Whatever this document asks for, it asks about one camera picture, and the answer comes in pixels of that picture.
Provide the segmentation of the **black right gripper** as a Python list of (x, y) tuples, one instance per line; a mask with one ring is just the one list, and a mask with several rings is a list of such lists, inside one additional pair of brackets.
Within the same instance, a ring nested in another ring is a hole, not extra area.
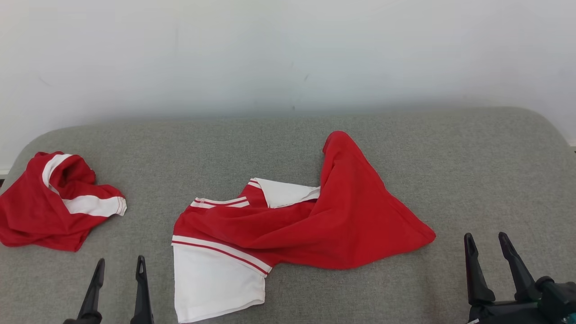
[(488, 288), (478, 260), (478, 249), (471, 233), (463, 237), (467, 277), (470, 324), (546, 324), (542, 312), (545, 302), (539, 300), (535, 281), (508, 235), (498, 234), (504, 258), (508, 261), (516, 301), (495, 302), (494, 292)]

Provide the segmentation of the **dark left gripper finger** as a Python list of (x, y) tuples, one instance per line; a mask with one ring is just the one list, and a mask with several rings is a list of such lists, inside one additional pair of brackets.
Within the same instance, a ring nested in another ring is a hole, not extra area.
[(131, 324), (154, 324), (144, 256), (138, 256), (135, 279), (137, 281), (137, 290), (135, 311), (131, 318)]
[(84, 301), (81, 305), (77, 322), (101, 322), (102, 315), (98, 310), (99, 290), (104, 285), (105, 259), (101, 258), (97, 262), (92, 279), (88, 286)]

